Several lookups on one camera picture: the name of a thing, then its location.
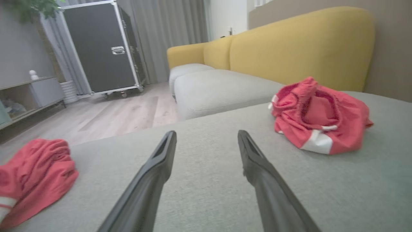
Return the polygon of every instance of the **gray upholstery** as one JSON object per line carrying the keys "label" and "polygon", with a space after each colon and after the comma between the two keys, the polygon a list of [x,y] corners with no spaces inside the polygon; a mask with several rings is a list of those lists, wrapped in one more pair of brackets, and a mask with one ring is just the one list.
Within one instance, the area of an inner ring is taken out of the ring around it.
{"label": "gray upholstery", "polygon": [[175,88],[174,84],[176,79],[179,76],[188,74],[188,73],[195,73],[199,71],[205,71],[205,70],[211,70],[214,69],[210,66],[204,65],[204,64],[184,64],[180,66],[176,66],[170,70],[170,75],[169,75],[169,87],[170,87],[170,92],[172,95],[175,95]]}
{"label": "gray upholstery", "polygon": [[175,82],[180,120],[269,102],[283,85],[229,70],[181,76]]}
{"label": "gray upholstery", "polygon": [[412,104],[365,93],[375,123],[361,150],[326,156],[274,132],[267,103],[72,148],[79,170],[57,203],[11,231],[96,231],[164,133],[178,143],[155,232],[263,231],[243,176],[238,130],[247,130],[322,231],[411,231]]}

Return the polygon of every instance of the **shelf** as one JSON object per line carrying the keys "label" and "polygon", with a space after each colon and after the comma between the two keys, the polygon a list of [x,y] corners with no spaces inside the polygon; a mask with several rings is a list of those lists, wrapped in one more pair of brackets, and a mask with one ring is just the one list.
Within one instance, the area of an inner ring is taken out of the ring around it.
{"label": "shelf", "polygon": [[31,112],[33,112],[33,111],[35,111],[35,110],[37,110],[37,109],[31,109],[31,110],[28,110],[28,111],[26,111],[26,112],[24,112],[24,113],[22,113],[22,114],[19,114],[19,115],[17,115],[16,117],[13,117],[13,118],[12,118],[12,121],[15,121],[15,120],[17,120],[17,119],[19,119],[19,118],[21,118],[21,117],[24,117],[26,114],[30,114]]}
{"label": "shelf", "polygon": [[0,90],[10,89],[10,88],[14,88],[14,87],[21,86],[21,85],[27,85],[27,84],[31,84],[31,83],[36,82],[36,81],[47,80],[47,79],[50,79],[50,78],[54,78],[54,77],[53,76],[41,77],[39,79],[29,80],[29,81],[26,81],[26,82],[23,82],[23,83],[20,83],[20,84],[9,85],[9,86],[6,86],[6,87],[0,87]]}
{"label": "shelf", "polygon": [[55,104],[57,104],[57,103],[59,103],[59,102],[61,102],[61,101],[63,101],[63,100],[55,101],[55,102],[50,103],[49,105],[46,105],[46,106],[44,106],[44,107],[37,108],[37,109],[32,109],[32,110],[27,111],[27,112],[25,112],[25,113],[23,113],[23,114],[21,114],[21,115],[19,115],[19,116],[16,116],[16,117],[12,118],[12,121],[10,121],[10,122],[8,122],[8,123],[0,124],[0,130],[3,129],[3,128],[5,128],[5,127],[7,127],[7,126],[9,126],[9,125],[11,125],[11,124],[13,124],[13,123],[15,123],[15,122],[20,121],[21,119],[27,118],[27,117],[29,117],[30,115],[35,114],[35,113],[37,113],[37,112],[39,112],[39,111],[41,111],[41,110],[43,110],[43,109],[45,109],[45,108],[47,108],[47,107],[50,107],[50,106],[52,106],[52,105],[55,105]]}
{"label": "shelf", "polygon": [[32,110],[39,108],[31,85],[19,85],[0,90],[0,99],[3,101],[10,99],[11,101],[22,105],[24,109],[26,109],[26,112],[15,112],[14,114],[9,114],[11,119],[19,118],[22,114],[27,114],[27,112],[31,112]]}

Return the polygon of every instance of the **fabric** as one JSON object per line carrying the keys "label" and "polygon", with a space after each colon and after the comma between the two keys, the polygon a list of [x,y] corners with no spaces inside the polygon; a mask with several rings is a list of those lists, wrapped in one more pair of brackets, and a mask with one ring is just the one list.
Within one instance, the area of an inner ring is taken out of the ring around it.
{"label": "fabric", "polygon": [[175,81],[179,119],[216,114],[269,102],[283,85],[229,70],[207,70]]}
{"label": "fabric", "polygon": [[172,95],[175,95],[175,81],[179,76],[188,74],[188,73],[194,73],[194,72],[199,72],[199,71],[205,71],[205,70],[211,70],[214,69],[210,66],[204,65],[204,64],[184,64],[180,66],[176,66],[170,70],[170,76],[169,76],[169,87],[170,87],[170,92]]}
{"label": "fabric", "polygon": [[169,68],[185,64],[204,64],[203,50],[207,43],[171,47],[167,50]]}
{"label": "fabric", "polygon": [[0,166],[0,216],[8,213],[0,228],[17,226],[59,200],[78,175],[66,141],[30,141]]}
{"label": "fabric", "polygon": [[360,149],[364,130],[373,125],[362,101],[318,85],[312,77],[283,87],[269,108],[277,133],[300,149],[323,154]]}
{"label": "fabric", "polygon": [[375,125],[361,150],[323,156],[273,131],[264,104],[71,147],[81,176],[53,207],[8,232],[96,231],[167,131],[177,132],[172,174],[154,232],[262,232],[254,188],[243,176],[238,130],[250,133],[321,231],[412,228],[412,104],[347,92],[369,106]]}
{"label": "fabric", "polygon": [[230,69],[286,85],[314,76],[328,88],[361,92],[374,42],[366,10],[323,9],[236,35]]}
{"label": "fabric", "polygon": [[229,54],[233,37],[235,36],[208,42],[203,51],[205,64],[215,69],[230,70]]}

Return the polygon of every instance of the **white wall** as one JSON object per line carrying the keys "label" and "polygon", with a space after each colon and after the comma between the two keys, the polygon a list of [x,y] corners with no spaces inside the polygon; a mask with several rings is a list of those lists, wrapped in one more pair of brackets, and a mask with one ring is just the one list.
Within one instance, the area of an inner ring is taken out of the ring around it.
{"label": "white wall", "polygon": [[205,0],[209,40],[215,40],[248,29],[248,4],[250,0]]}
{"label": "white wall", "polygon": [[54,76],[44,43],[30,22],[21,24],[16,15],[0,2],[0,87],[30,80],[29,70],[37,75]]}

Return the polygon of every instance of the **sofa armrest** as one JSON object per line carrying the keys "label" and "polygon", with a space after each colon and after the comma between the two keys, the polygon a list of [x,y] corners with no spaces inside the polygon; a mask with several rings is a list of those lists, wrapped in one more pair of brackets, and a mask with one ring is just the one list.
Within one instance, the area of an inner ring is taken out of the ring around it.
{"label": "sofa armrest", "polygon": [[167,50],[169,68],[184,64],[204,64],[203,49],[207,43],[171,47]]}

